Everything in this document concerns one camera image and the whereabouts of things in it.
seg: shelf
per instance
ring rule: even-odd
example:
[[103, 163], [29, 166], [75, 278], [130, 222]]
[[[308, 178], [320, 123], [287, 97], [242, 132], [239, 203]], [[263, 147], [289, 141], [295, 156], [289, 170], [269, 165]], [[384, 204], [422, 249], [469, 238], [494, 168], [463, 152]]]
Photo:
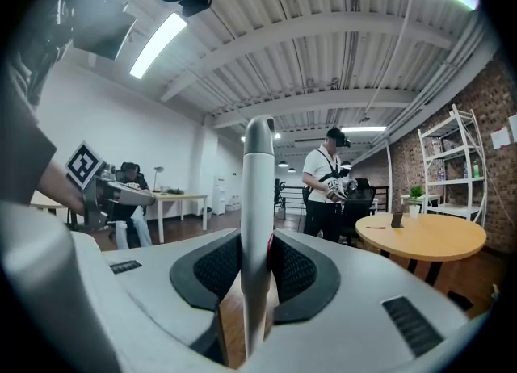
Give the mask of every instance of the shelf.
[[[470, 215], [477, 214], [479, 212], [479, 205], [473, 205], [470, 207]], [[455, 205], [454, 203], [442, 203], [438, 207], [427, 207], [428, 211], [440, 212], [442, 214], [461, 216], [463, 218], [470, 219], [467, 215], [466, 205]]]
[[[469, 152], [476, 152], [475, 146], [468, 146]], [[443, 159], [444, 161], [448, 161], [450, 159], [454, 159], [455, 157], [464, 157], [465, 156], [465, 146], [458, 146], [457, 148], [449, 149], [447, 152], [437, 153], [432, 157], [427, 157], [426, 161], [434, 161], [435, 159]]]
[[[461, 120], [465, 126], [471, 124], [473, 122], [472, 116], [460, 115]], [[450, 135], [451, 133], [457, 131], [460, 128], [455, 116], [449, 116], [443, 122], [437, 124], [433, 128], [429, 129], [427, 132], [422, 134], [423, 137], [444, 137], [446, 135]]]
[[429, 182], [427, 185], [430, 187], [437, 187], [440, 185], [458, 185], [460, 183], [469, 183], [469, 182], [477, 182], [477, 181], [484, 181], [485, 177], [480, 176], [479, 178], [461, 178], [461, 179], [449, 179], [447, 181], [434, 181]]

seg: ceiling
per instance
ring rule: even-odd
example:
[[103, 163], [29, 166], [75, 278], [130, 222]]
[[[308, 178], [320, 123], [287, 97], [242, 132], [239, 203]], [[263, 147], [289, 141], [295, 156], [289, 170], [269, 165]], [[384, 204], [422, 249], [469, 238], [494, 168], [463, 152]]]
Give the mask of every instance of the ceiling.
[[[213, 0], [137, 80], [133, 62], [179, 6], [128, 1], [137, 23], [117, 61], [78, 50], [67, 58], [167, 107], [208, 115], [235, 139], [252, 117], [271, 114], [279, 157], [304, 156], [317, 143], [297, 140], [359, 125], [366, 108], [364, 126], [396, 124], [421, 109], [485, 32], [480, 12], [455, 0]], [[343, 157], [353, 161], [378, 135], [349, 136]]]

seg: desk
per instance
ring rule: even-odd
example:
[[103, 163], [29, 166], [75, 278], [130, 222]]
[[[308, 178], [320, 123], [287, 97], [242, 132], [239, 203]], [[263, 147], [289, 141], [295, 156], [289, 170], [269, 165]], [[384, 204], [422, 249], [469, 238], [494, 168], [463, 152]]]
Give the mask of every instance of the desk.
[[[393, 214], [361, 218], [355, 230], [381, 254], [410, 259], [408, 271], [414, 273], [418, 260], [431, 261], [426, 282], [433, 285], [442, 262], [461, 260], [479, 251], [486, 241], [486, 232], [478, 224], [455, 216], [420, 214], [416, 220], [404, 214], [404, 228], [391, 228]], [[385, 227], [373, 229], [367, 227]]]
[[410, 200], [410, 196], [409, 195], [402, 195], [401, 196], [401, 205], [404, 205], [406, 203], [409, 203], [410, 205], [422, 205], [422, 212], [426, 212], [427, 211], [427, 204], [431, 201], [438, 201], [438, 203], [440, 202], [440, 200], [442, 199], [442, 195], [434, 195], [434, 194], [429, 194], [427, 195], [427, 202], [426, 202], [426, 196], [425, 195], [422, 195], [422, 196], [419, 196], [417, 199], [412, 199], [410, 202], [404, 202], [404, 201], [409, 201]]
[[34, 195], [32, 196], [31, 207], [38, 209], [47, 209], [48, 212], [50, 212], [53, 215], [56, 215], [57, 209], [67, 209], [65, 205], [61, 205], [60, 203], [51, 200], [50, 198], [46, 197], [38, 191], [35, 191]]
[[207, 230], [207, 197], [208, 195], [175, 195], [175, 194], [160, 194], [153, 192], [158, 202], [158, 235], [160, 243], [163, 244], [163, 203], [179, 201], [180, 216], [183, 220], [183, 201], [202, 199], [203, 200], [203, 231]]

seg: white shelving unit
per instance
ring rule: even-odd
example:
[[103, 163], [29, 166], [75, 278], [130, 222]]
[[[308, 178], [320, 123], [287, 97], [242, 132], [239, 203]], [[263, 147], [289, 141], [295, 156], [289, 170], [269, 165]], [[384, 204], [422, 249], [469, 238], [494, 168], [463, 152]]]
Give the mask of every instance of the white shelving unit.
[[[475, 136], [472, 136], [467, 130], [467, 126], [473, 124], [475, 130]], [[447, 136], [459, 132], [461, 136], [461, 145], [443, 151], [443, 139]], [[486, 216], [486, 202], [487, 202], [487, 181], [486, 177], [486, 163], [485, 163], [485, 151], [483, 149], [483, 143], [481, 141], [481, 135], [479, 133], [479, 127], [477, 126], [476, 116], [471, 111], [458, 111], [456, 105], [452, 105], [452, 109], [449, 112], [449, 117], [443, 122], [435, 125], [433, 128], [426, 132], [418, 130], [418, 137], [420, 138], [420, 147], [422, 148], [423, 165], [425, 170], [425, 181], [426, 181], [426, 194], [429, 194], [429, 187], [442, 187], [442, 198], [443, 203], [437, 207], [433, 207], [427, 200], [424, 205], [425, 211], [439, 212], [442, 214], [460, 216], [467, 220], [478, 222], [481, 217], [481, 226], [485, 227], [485, 216]], [[438, 138], [439, 141], [439, 152], [433, 155], [427, 156], [426, 154], [426, 139], [427, 138]], [[477, 154], [481, 159], [480, 165], [480, 176], [477, 178], [473, 177], [472, 162], [470, 160], [471, 154]], [[441, 167], [445, 171], [445, 162], [450, 161], [458, 157], [464, 157], [467, 164], [467, 176], [466, 178], [458, 179], [447, 179], [442, 181], [430, 181], [429, 168], [433, 162], [442, 162]], [[480, 204], [473, 204], [473, 183], [483, 182], [483, 196]], [[468, 186], [468, 199], [467, 205], [456, 205], [454, 203], [448, 203], [446, 200], [446, 185], [467, 185]]]

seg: white t-shirt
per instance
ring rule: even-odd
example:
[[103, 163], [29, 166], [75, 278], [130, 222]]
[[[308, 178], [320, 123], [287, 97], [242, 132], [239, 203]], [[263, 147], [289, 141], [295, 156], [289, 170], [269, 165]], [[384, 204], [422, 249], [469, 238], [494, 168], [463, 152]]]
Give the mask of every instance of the white t-shirt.
[[[330, 174], [332, 171], [330, 170], [330, 164], [332, 167], [339, 173], [339, 166], [341, 165], [341, 160], [339, 159], [338, 155], [334, 155], [334, 157], [331, 157], [329, 153], [326, 151], [326, 149], [323, 146], [320, 146], [318, 150], [314, 150], [309, 155], [307, 155], [307, 158], [305, 159], [304, 164], [304, 172], [307, 174], [313, 175], [318, 181], [323, 178], [325, 175]], [[323, 181], [329, 189], [334, 189], [339, 187], [339, 180], [336, 178], [328, 178], [325, 181]], [[309, 195], [309, 201], [316, 201], [316, 202], [331, 202], [326, 198], [326, 193], [323, 191], [319, 191], [317, 189], [313, 190]]]

